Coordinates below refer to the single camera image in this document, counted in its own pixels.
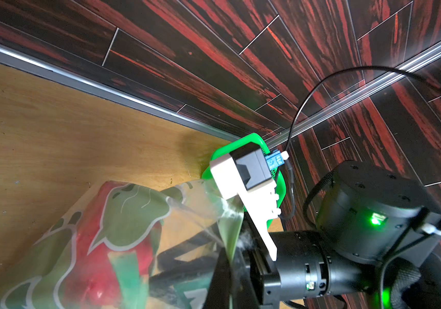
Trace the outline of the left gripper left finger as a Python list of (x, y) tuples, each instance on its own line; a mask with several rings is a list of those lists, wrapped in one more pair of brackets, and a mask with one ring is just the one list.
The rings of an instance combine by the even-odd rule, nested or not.
[(231, 304), (232, 269), (226, 249), (219, 253), (206, 296), (206, 309), (229, 309)]

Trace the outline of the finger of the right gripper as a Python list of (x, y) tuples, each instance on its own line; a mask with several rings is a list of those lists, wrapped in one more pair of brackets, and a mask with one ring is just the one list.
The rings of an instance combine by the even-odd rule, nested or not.
[(165, 305), (203, 305), (217, 259), (199, 257), (149, 279), (149, 296)]
[(208, 227), (157, 256), (159, 270), (173, 270), (191, 262), (215, 262), (223, 242), (217, 227)]

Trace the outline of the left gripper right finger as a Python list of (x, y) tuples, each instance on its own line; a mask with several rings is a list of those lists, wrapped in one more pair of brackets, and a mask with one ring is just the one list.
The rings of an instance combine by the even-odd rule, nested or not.
[(232, 308), (258, 308), (259, 302), (250, 277), (250, 259), (236, 251), (231, 266)]

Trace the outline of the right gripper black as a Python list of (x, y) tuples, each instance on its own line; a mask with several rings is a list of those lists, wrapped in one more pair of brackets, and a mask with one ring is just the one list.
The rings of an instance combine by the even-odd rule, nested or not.
[(258, 308), (356, 292), (371, 308), (441, 308), (441, 208), (419, 182), (345, 161), (321, 189), (314, 230), (274, 233), (276, 261), (249, 253)]

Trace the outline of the zip-top bag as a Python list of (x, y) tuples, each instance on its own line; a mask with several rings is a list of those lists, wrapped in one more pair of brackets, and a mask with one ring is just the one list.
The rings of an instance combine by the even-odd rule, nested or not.
[(211, 180), (92, 189), (0, 277), (0, 308), (204, 308), (241, 200)]

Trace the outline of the dragon fruit bag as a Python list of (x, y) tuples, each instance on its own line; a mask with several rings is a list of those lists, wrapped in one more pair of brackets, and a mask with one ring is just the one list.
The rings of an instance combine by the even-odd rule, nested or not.
[(151, 189), (104, 183), (77, 225), (76, 264), (63, 281), (65, 308), (145, 308), (163, 220)]

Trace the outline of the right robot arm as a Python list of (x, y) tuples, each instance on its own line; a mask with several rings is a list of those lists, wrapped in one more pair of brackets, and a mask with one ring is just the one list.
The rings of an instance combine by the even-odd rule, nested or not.
[(271, 233), (272, 260), (254, 222), (228, 261), (174, 261), (150, 278), (152, 297), (178, 308), (297, 308), (300, 300), (363, 292), (371, 308), (441, 308), (441, 208), (415, 180), (366, 162), (345, 161), (310, 192), (326, 194), (314, 230)]

